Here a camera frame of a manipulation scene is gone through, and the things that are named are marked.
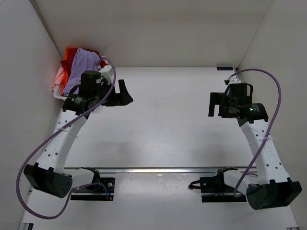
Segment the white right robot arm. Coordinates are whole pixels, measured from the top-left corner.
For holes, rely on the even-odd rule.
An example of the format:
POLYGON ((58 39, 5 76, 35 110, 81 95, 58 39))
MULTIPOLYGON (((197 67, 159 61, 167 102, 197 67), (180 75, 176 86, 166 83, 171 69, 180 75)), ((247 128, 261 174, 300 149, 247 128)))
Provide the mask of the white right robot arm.
POLYGON ((269 128, 271 120, 261 103, 252 102, 253 86, 247 83, 229 84, 225 92, 210 94, 209 112, 219 106, 222 118, 235 118, 245 135, 257 168, 257 177, 236 169, 223 170, 215 179, 221 192, 229 188, 243 194, 254 210, 286 207, 301 193, 300 182, 292 181, 279 158, 269 128))

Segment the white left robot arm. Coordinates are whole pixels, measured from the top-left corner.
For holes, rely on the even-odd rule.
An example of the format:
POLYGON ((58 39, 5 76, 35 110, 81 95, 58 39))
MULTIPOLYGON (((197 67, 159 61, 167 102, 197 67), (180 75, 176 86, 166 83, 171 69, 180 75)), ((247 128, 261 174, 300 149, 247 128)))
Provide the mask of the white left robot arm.
POLYGON ((86 70, 79 84, 72 87, 65 99, 54 132, 35 164, 26 164, 24 175, 31 186, 41 192, 64 198, 76 182, 65 174, 64 165, 77 134, 89 118, 89 109, 102 106, 125 106, 133 102, 124 80, 118 80, 119 92, 111 79, 98 71, 86 70))

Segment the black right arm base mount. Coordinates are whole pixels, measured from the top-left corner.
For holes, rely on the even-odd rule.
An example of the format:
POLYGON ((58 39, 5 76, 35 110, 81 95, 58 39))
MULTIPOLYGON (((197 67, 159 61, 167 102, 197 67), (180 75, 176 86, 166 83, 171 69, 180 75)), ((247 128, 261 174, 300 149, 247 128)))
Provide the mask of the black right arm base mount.
POLYGON ((234 188, 224 182, 224 173, 227 171, 237 171, 236 168, 218 169, 214 176, 203 176, 199 180, 188 185, 188 189, 200 190, 202 203, 240 203, 246 202, 244 195, 233 196, 234 188))

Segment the purple t shirt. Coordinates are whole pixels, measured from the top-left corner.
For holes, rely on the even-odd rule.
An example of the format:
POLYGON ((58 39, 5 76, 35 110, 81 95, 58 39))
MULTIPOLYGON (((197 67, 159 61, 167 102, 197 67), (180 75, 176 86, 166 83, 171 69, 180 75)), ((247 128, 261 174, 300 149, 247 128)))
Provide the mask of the purple t shirt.
POLYGON ((78 48, 73 52, 73 60, 71 63, 71 73, 67 83, 63 86, 62 94, 67 96, 71 89, 78 85, 81 81, 81 74, 86 70, 98 71, 97 65, 100 56, 96 52, 78 48))

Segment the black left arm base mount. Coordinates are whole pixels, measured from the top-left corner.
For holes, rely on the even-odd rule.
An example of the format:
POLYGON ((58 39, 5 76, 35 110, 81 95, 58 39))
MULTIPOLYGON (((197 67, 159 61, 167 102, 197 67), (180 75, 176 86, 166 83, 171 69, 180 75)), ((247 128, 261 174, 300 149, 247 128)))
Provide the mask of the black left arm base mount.
POLYGON ((73 201, 113 201, 115 177, 102 176, 99 170, 81 167, 71 171, 73 201))

